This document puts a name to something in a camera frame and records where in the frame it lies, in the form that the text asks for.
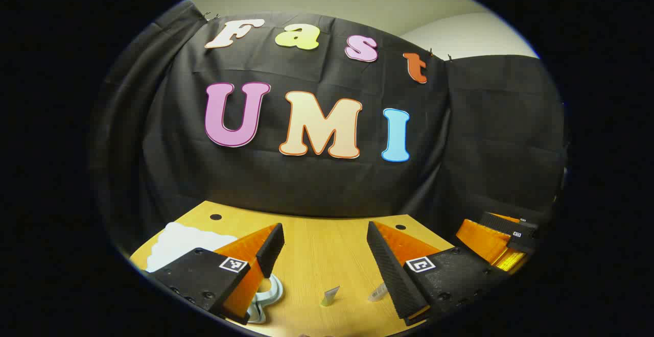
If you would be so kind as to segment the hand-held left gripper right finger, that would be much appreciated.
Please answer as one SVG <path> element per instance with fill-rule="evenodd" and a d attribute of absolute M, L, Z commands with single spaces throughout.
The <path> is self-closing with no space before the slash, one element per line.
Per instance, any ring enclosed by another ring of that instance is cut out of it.
<path fill-rule="evenodd" d="M 507 271 L 462 247 L 439 250 L 377 221 L 367 227 L 367 244 L 407 326 L 455 314 L 509 278 Z"/>

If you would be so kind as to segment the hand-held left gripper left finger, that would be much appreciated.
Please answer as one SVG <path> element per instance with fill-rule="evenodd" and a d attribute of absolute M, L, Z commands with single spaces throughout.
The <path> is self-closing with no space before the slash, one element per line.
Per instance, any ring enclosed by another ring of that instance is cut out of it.
<path fill-rule="evenodd" d="M 210 250 L 193 247 L 152 272 L 154 280 L 219 318 L 247 325 L 259 286 L 285 244 L 280 223 Z"/>

